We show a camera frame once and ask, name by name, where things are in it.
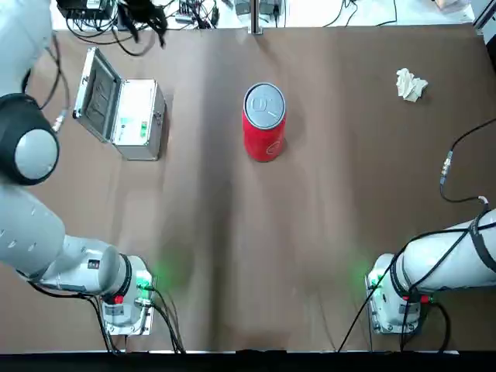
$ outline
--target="robotic arm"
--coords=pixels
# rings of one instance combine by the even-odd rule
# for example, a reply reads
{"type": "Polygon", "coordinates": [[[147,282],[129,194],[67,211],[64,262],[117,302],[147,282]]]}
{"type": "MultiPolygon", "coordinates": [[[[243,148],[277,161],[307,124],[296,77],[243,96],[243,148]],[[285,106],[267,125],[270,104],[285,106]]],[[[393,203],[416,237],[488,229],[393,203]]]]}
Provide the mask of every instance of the robotic arm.
{"type": "Polygon", "coordinates": [[[153,278],[139,257],[107,243],[65,234],[62,221],[23,185],[57,165],[57,134],[22,80],[51,41],[49,0],[0,4],[0,261],[49,289],[102,297],[110,334],[149,334],[153,278]]]}

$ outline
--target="case lid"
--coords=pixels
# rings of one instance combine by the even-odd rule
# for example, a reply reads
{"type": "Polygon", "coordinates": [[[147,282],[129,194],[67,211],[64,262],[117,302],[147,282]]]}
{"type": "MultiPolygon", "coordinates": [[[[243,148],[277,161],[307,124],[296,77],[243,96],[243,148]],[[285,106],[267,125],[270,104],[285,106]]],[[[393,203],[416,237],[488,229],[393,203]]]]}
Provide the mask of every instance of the case lid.
{"type": "Polygon", "coordinates": [[[97,47],[88,49],[72,116],[102,142],[109,142],[122,78],[97,47]]]}

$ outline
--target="electronic equipment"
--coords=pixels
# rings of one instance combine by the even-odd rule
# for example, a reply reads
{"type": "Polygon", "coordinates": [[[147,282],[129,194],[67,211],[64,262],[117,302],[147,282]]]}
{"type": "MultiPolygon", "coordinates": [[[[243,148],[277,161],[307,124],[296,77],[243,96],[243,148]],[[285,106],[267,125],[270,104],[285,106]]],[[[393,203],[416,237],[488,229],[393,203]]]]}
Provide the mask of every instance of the electronic equipment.
{"type": "Polygon", "coordinates": [[[116,0],[57,0],[57,7],[64,18],[110,19],[116,0]]]}
{"type": "Polygon", "coordinates": [[[126,160],[157,160],[165,101],[150,79],[124,79],[97,47],[88,49],[73,117],[126,160]]]}

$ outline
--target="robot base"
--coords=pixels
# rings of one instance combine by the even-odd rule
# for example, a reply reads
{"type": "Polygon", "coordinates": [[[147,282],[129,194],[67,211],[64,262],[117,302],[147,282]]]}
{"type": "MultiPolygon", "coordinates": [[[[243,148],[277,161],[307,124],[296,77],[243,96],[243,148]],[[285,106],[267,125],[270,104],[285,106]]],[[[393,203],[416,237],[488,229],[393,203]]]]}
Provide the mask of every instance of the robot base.
{"type": "MultiPolygon", "coordinates": [[[[393,255],[380,257],[375,263],[374,269],[365,276],[365,291],[367,297],[370,295],[374,286],[389,266],[393,255]]],[[[401,333],[401,325],[405,313],[406,301],[400,298],[396,292],[389,291],[391,279],[389,273],[379,284],[374,294],[369,300],[368,310],[370,324],[374,333],[377,334],[398,334],[401,333]]],[[[405,333],[414,332],[419,326],[420,304],[410,304],[408,307],[408,326],[405,327],[405,333]]]]}
{"type": "Polygon", "coordinates": [[[153,299],[153,292],[144,291],[138,288],[138,284],[147,283],[147,285],[155,285],[155,280],[152,274],[147,270],[145,263],[136,256],[128,256],[133,275],[131,277],[131,285],[129,290],[122,300],[122,304],[129,311],[124,311],[123,315],[118,317],[106,315],[108,310],[103,304],[103,318],[105,320],[105,331],[111,336],[127,335],[127,336],[147,336],[151,333],[153,323],[153,307],[140,306],[136,300],[150,301],[153,299]]]}

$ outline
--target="white robotic arm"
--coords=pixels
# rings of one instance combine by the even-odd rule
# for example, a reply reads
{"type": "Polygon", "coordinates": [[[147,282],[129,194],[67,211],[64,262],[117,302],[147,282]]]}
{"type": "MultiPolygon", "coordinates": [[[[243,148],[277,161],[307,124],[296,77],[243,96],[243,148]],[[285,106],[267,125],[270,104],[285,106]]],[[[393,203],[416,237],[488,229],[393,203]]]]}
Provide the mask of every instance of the white robotic arm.
{"type": "Polygon", "coordinates": [[[21,92],[27,71],[51,41],[49,0],[0,2],[0,261],[41,287],[97,295],[110,334],[150,333],[153,278],[139,257],[65,234],[62,221],[22,187],[57,165],[56,133],[21,92]]]}
{"type": "MultiPolygon", "coordinates": [[[[495,222],[496,209],[485,214],[479,226],[488,226],[495,222]]],[[[468,229],[471,223],[472,221],[461,223],[446,231],[468,229]]],[[[370,298],[370,316],[375,332],[401,332],[408,290],[430,272],[462,234],[463,232],[438,233],[409,243],[389,271],[387,268],[394,255],[387,253],[377,259],[365,280],[367,294],[379,284],[370,298]]],[[[496,285],[496,228],[482,229],[480,234],[485,247],[477,250],[474,241],[467,234],[446,259],[416,287],[417,293],[427,295],[434,291],[496,285]]],[[[409,299],[406,319],[408,328],[404,332],[413,332],[419,326],[421,302],[418,298],[409,299]]]]}

